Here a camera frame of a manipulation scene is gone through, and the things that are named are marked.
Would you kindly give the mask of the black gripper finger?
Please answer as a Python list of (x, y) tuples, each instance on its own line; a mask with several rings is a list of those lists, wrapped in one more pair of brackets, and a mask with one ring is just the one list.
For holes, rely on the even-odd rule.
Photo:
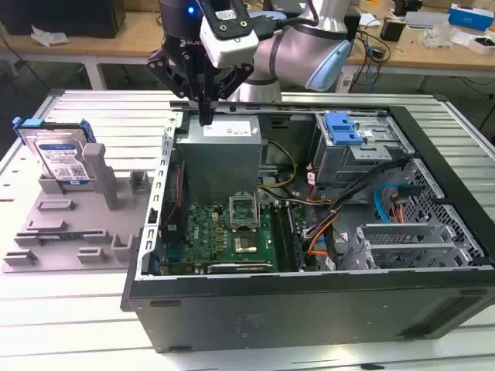
[(206, 125), (206, 101), (203, 87), (196, 60), (190, 51), (156, 50), (147, 59), (146, 67), (177, 97), (186, 97), (189, 104), (197, 109), (200, 125)]
[(211, 124), (219, 99), (227, 99), (252, 73), (252, 65), (206, 70), (206, 124)]

